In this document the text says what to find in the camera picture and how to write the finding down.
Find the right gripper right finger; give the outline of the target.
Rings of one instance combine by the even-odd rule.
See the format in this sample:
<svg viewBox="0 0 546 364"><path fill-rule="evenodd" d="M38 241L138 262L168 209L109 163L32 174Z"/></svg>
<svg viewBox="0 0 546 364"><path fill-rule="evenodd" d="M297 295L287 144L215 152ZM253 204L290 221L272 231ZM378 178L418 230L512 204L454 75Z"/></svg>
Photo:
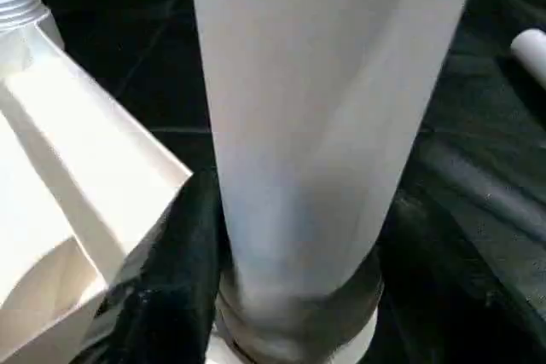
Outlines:
<svg viewBox="0 0 546 364"><path fill-rule="evenodd" d="M395 195L379 239L408 363L543 363L545 326L511 295L451 214Z"/></svg>

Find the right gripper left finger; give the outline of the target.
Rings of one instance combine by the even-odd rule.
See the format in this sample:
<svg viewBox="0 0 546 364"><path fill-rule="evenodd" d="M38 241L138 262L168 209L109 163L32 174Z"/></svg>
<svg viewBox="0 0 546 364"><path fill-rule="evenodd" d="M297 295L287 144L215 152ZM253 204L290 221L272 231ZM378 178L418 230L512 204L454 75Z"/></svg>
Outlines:
<svg viewBox="0 0 546 364"><path fill-rule="evenodd" d="M126 259L73 362L205 362L226 251L218 174L197 171Z"/></svg>

